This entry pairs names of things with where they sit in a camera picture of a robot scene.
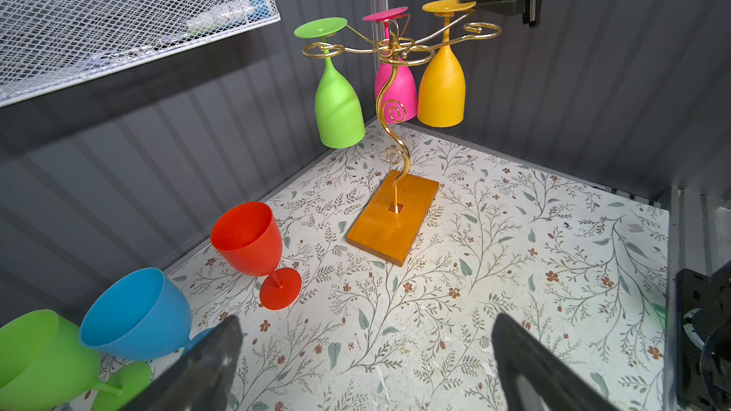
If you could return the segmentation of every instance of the orange wooden block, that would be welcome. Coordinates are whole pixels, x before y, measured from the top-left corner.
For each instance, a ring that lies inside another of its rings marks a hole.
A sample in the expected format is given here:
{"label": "orange wooden block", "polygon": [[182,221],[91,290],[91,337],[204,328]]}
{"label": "orange wooden block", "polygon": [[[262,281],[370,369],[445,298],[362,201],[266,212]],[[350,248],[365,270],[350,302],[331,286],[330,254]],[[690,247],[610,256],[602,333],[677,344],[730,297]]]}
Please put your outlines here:
{"label": "orange wooden block", "polygon": [[398,183],[399,213],[393,211],[393,181],[400,172],[391,170],[347,236],[348,243],[377,257],[403,266],[416,240],[439,183],[407,175]]}

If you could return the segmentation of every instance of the red flower print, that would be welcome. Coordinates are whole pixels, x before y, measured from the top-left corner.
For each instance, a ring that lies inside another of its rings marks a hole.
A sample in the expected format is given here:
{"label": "red flower print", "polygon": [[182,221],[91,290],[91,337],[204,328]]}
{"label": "red flower print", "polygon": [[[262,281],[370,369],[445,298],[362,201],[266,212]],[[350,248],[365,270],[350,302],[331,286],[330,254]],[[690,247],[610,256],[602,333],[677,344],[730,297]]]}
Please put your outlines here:
{"label": "red flower print", "polygon": [[650,346],[650,348],[647,351],[650,352],[650,355],[652,355],[652,358],[655,360],[662,357],[662,353],[660,352],[660,350],[654,346]]}

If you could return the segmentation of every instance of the white floral surface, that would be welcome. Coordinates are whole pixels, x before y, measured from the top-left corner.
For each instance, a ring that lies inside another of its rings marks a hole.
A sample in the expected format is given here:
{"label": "white floral surface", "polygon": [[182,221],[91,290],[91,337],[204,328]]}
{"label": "white floral surface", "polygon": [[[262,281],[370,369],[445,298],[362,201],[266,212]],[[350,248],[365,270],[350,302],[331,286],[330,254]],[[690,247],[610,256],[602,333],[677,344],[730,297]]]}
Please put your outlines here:
{"label": "white floral surface", "polygon": [[[233,409],[505,409],[490,343],[521,322],[622,409],[661,409],[668,214],[397,126],[440,189],[399,268],[345,242],[389,171],[375,124],[274,196],[297,302],[260,306],[253,279],[206,248],[170,278],[194,333],[238,315]],[[178,354],[151,362],[160,374]],[[121,365],[106,358],[102,376]],[[67,405],[87,409],[94,393]]]}

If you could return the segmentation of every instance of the wire mesh basket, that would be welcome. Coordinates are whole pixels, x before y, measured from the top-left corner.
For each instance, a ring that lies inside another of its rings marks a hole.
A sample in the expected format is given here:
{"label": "wire mesh basket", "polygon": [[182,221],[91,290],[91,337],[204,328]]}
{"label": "wire mesh basket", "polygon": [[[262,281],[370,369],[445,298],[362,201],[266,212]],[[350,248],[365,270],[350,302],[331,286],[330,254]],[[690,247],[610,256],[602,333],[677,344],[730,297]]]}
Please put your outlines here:
{"label": "wire mesh basket", "polygon": [[0,106],[277,21],[274,0],[0,0]]}

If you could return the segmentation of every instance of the wine glass stem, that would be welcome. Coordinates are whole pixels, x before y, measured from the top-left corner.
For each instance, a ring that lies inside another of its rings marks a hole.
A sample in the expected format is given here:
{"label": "wine glass stem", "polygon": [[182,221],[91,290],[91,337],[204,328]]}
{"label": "wine glass stem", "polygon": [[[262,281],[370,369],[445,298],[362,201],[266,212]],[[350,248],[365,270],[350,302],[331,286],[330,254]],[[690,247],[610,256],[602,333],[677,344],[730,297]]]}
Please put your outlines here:
{"label": "wine glass stem", "polygon": [[281,289],[284,287],[284,285],[279,280],[279,277],[276,275],[276,271],[272,271],[272,273],[269,275],[272,278],[272,281],[274,281],[274,285],[277,289]]}
{"label": "wine glass stem", "polygon": [[96,380],[96,382],[94,383],[94,387],[92,387],[92,389],[96,389],[96,390],[99,390],[102,392],[108,392],[113,395],[119,395],[120,393],[122,393],[121,388],[112,386],[111,384],[106,384],[101,379]]}

